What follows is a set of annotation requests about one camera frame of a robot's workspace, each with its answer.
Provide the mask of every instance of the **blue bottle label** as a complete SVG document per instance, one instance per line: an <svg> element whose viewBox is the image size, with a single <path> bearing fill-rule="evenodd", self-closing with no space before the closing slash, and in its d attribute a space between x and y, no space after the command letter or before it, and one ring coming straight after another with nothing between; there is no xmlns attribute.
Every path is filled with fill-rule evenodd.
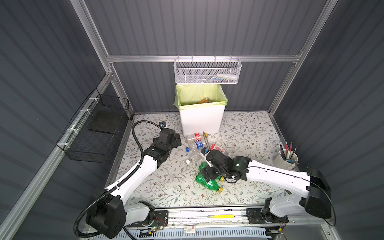
<svg viewBox="0 0 384 240"><path fill-rule="evenodd" d="M197 149L203 147L203 143L201 141L197 141L196 145L197 145Z"/></svg>

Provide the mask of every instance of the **white label sticker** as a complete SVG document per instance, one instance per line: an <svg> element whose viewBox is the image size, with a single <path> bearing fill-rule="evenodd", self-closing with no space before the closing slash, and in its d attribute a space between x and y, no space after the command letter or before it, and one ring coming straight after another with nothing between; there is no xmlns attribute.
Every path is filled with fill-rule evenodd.
<svg viewBox="0 0 384 240"><path fill-rule="evenodd" d="M195 232L196 232L195 226L184 226L184 234L195 233Z"/></svg>

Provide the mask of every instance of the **black wire basket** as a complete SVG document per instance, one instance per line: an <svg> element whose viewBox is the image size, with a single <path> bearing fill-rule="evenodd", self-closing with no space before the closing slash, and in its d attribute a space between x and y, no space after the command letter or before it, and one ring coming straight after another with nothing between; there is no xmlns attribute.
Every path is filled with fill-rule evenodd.
<svg viewBox="0 0 384 240"><path fill-rule="evenodd" d="M128 99L99 94L82 110L84 114L66 143L56 144L71 160L113 162L129 121L128 110Z"/></svg>

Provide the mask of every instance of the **trash can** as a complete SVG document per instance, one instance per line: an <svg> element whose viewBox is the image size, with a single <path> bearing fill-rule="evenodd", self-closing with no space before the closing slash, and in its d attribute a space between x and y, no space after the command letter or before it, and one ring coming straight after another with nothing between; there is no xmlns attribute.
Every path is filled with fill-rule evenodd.
<svg viewBox="0 0 384 240"><path fill-rule="evenodd" d="M211 103L198 103L209 98ZM220 84L177 84L174 105L180 111L183 135L217 133L228 102Z"/></svg>

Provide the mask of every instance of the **corrugated wall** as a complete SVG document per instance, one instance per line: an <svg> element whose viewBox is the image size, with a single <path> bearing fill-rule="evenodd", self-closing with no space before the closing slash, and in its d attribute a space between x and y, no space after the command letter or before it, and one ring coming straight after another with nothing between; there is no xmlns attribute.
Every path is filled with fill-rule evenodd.
<svg viewBox="0 0 384 240"><path fill-rule="evenodd" d="M384 1L339 1L275 114L299 168L325 175L345 240L384 229L383 12Z"/></svg>
<svg viewBox="0 0 384 240"><path fill-rule="evenodd" d="M114 63L135 112L178 111L173 63ZM223 84L226 110L268 110L292 63L243 63L238 84Z"/></svg>
<svg viewBox="0 0 384 240"><path fill-rule="evenodd" d="M0 1L0 222L104 75L69 1ZM75 239L69 222L107 175L64 158L15 239Z"/></svg>
<svg viewBox="0 0 384 240"><path fill-rule="evenodd" d="M324 2L86 0L110 55L297 54ZM115 66L135 112L177 111L172 64ZM243 63L239 83L223 85L226 110L269 109L290 66Z"/></svg>

